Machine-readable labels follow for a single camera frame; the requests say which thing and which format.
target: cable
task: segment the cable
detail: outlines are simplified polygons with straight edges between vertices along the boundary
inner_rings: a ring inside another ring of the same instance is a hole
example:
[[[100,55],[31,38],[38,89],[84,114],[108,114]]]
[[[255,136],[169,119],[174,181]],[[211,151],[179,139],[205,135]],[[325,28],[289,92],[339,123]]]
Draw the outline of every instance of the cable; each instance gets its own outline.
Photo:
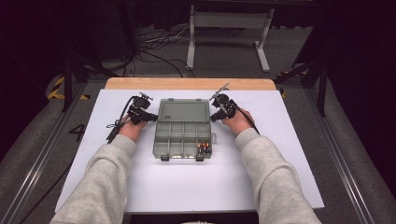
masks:
[[[134,75],[134,73],[136,72],[136,64],[134,64],[134,61],[132,61],[132,64],[134,65],[134,71],[130,69],[129,72],[132,73],[132,75]]]
[[[173,40],[173,39],[177,38],[181,33],[183,33],[183,32],[184,32],[187,28],[189,28],[189,27],[190,27],[190,26],[185,27],[185,28],[182,29],[180,32],[178,32],[177,35],[174,35],[172,38],[170,38],[170,36],[165,36],[165,37],[161,37],[161,38],[150,39],[150,40],[143,41],[143,42],[145,42],[145,43],[154,42],[154,41],[161,40],[161,39],[166,39],[166,38],[168,39],[168,41],[170,41],[170,40]]]
[[[145,52],[145,51],[141,51],[141,52],[142,52],[142,53],[146,53],[146,54],[148,54],[148,55],[150,55],[150,56],[152,56],[152,57],[154,57],[154,58],[158,58],[158,59],[162,60],[162,61],[165,62],[165,63],[169,63],[172,67],[174,67],[174,68],[178,71],[178,73],[180,74],[180,76],[183,77],[183,74],[181,74],[180,70],[178,70],[178,68],[177,68],[174,64],[172,64],[172,63],[166,61],[164,58],[159,57],[159,56],[156,56],[156,55],[151,54],[151,53],[148,53],[148,52]]]
[[[125,67],[124,67],[124,71],[122,72],[122,77],[125,77],[125,74],[126,74],[126,65],[125,65]]]
[[[44,195],[40,198],[40,200],[38,200],[38,202],[35,204],[35,206],[33,206],[29,212],[27,212],[27,214],[22,218],[22,220],[19,222],[19,224],[22,224],[26,218],[28,218],[33,211],[38,207],[38,205],[47,197],[47,195],[53,190],[53,188],[55,188],[55,186],[59,183],[59,181],[62,179],[62,177],[64,177],[64,175],[67,173],[67,171],[70,170],[70,167],[73,164],[73,160],[70,161],[69,165],[67,165],[66,169],[64,170],[64,172],[58,177],[58,179],[56,179],[55,183],[52,184],[52,186],[44,193]]]
[[[142,56],[141,56],[140,54],[139,54],[139,56],[140,56],[140,58],[136,57],[136,59],[139,60],[139,61],[141,61],[141,62],[144,62],[144,63],[162,63],[162,62],[163,62],[163,61],[146,61],[146,60],[143,60],[143,58],[142,58]],[[168,61],[168,62],[176,61],[176,62],[182,62],[182,63],[184,63],[184,64],[186,65],[186,67],[190,70],[192,76],[193,76],[193,77],[197,77],[197,76],[192,72],[192,69],[191,69],[183,60],[180,60],[180,59],[167,59],[166,61]]]
[[[247,122],[249,122],[250,126],[256,130],[257,134],[259,133],[259,130],[257,129],[256,125],[254,125],[253,120],[251,120],[251,118],[237,105],[232,105],[233,108],[237,109],[239,112],[242,113],[242,115],[245,117],[245,119],[247,119]]]
[[[120,114],[120,118],[116,119],[114,121],[114,124],[107,124],[107,128],[113,128],[110,132],[110,134],[108,135],[107,139],[107,143],[110,144],[113,139],[116,137],[116,135],[119,133],[120,128],[122,127],[122,125],[126,122],[126,120],[128,119],[128,117],[125,117],[124,119],[124,114],[126,111],[126,108],[128,107],[129,103],[131,103],[131,101],[135,98],[135,96],[131,96],[131,98],[129,98],[128,102],[126,103],[125,107],[122,110],[122,113]]]
[[[126,66],[128,66],[129,63],[131,63],[131,61],[134,59],[133,56],[129,57],[128,60],[124,63],[121,63],[119,65],[116,65],[114,67],[109,67],[109,68],[105,68],[108,71],[114,72],[117,70],[120,70],[121,68],[124,68]],[[99,71],[97,71],[96,69],[91,69],[91,68],[85,68],[88,72],[92,73],[92,74],[100,74]]]

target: gray sweatshirt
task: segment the gray sweatshirt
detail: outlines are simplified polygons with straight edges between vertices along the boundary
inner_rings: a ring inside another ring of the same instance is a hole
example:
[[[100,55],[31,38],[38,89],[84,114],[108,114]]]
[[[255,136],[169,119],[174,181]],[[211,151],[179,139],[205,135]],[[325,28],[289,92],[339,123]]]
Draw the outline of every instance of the gray sweatshirt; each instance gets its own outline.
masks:
[[[260,223],[320,223],[297,172],[274,143],[246,129],[235,140],[254,188]],[[136,144],[118,134],[90,159],[84,177],[51,223],[121,223]]]

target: hand-mounted device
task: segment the hand-mounted device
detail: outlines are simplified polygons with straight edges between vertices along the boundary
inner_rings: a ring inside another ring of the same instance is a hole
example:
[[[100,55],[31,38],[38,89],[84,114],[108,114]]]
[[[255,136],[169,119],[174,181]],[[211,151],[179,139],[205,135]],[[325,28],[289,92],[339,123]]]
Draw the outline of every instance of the hand-mounted device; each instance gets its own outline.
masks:
[[[142,121],[156,121],[158,116],[154,114],[150,114],[146,111],[147,108],[150,106],[149,100],[153,100],[149,96],[147,96],[143,92],[139,92],[141,96],[132,96],[128,102],[126,103],[122,113],[120,115],[120,119],[116,119],[114,124],[107,125],[107,128],[113,128],[111,133],[108,135],[107,139],[108,143],[111,143],[116,135],[119,133],[120,128],[122,125],[127,121],[127,119],[131,119],[131,122],[136,125]],[[129,103],[132,104],[129,106],[128,115],[124,117],[125,110],[128,107]]]
[[[230,82],[227,82],[223,87],[221,87],[218,91],[215,92],[215,94],[209,99],[211,101],[214,99],[212,105],[215,108],[220,108],[220,110],[216,113],[214,113],[212,116],[210,116],[210,119],[215,122],[218,119],[231,119],[233,116],[235,116],[235,111],[238,110],[239,112],[242,113],[242,115],[247,119],[247,122],[249,122],[250,126],[256,130],[258,134],[259,130],[257,130],[256,125],[254,125],[253,120],[234,102],[228,95],[226,94],[220,94],[222,91],[224,91],[227,86],[230,84]]]

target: dark background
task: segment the dark background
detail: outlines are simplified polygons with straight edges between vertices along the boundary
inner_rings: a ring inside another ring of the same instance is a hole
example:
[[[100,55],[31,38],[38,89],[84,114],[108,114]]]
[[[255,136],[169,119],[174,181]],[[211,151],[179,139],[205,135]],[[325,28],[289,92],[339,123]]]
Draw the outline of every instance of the dark background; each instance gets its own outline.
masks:
[[[276,10],[272,25],[316,26],[296,62],[327,57],[329,79],[337,98],[377,170],[396,195],[396,20],[392,7],[390,1],[333,2],[342,7],[326,11],[318,23],[321,11],[282,8]],[[105,1],[96,7],[85,1],[57,3],[55,9],[62,12],[61,19],[73,34],[70,43],[76,51],[94,61],[130,56],[130,51],[125,50],[127,44],[117,41],[124,38],[115,3]],[[154,24],[159,29],[187,23],[190,11],[185,6],[137,5],[136,11],[129,9],[135,14],[132,23]],[[106,20],[95,15],[106,15]],[[64,40],[47,16],[41,2],[0,3],[1,159],[46,105],[48,83],[62,69]]]

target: metal stand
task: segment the metal stand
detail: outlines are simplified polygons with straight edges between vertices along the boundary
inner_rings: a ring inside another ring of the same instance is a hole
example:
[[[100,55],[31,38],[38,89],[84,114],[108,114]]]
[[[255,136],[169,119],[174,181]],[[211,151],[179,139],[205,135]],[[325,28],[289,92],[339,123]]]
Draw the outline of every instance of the metal stand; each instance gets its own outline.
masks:
[[[76,80],[79,83],[86,83],[90,79],[90,76],[85,70],[84,64],[89,65],[97,71],[107,75],[108,77],[118,77],[118,75],[108,71],[101,64],[99,65],[97,63],[94,63],[89,59],[86,59],[76,53],[70,53],[64,59],[64,108],[62,112],[67,110],[73,100],[72,74],[76,77]]]
[[[318,110],[322,117],[326,117],[324,113],[324,101],[326,95],[326,84],[327,84],[327,74],[328,68],[326,66],[326,61],[313,61],[311,63],[303,64],[287,74],[283,75],[282,77],[278,77],[274,79],[275,84],[280,84],[283,81],[300,74],[301,72],[308,70],[306,73],[305,78],[301,82],[303,88],[312,88],[315,82],[320,78],[319,81],[319,92],[318,92]]]
[[[198,12],[195,7],[191,6],[190,15],[190,43],[187,54],[187,68],[194,67],[195,54],[195,27],[226,27],[226,28],[247,28],[262,29],[260,41],[255,42],[257,54],[259,55],[260,64],[263,72],[269,72],[270,67],[262,47],[267,37],[273,18],[274,10],[269,9],[268,13],[246,14],[246,13],[216,13],[216,12]]]

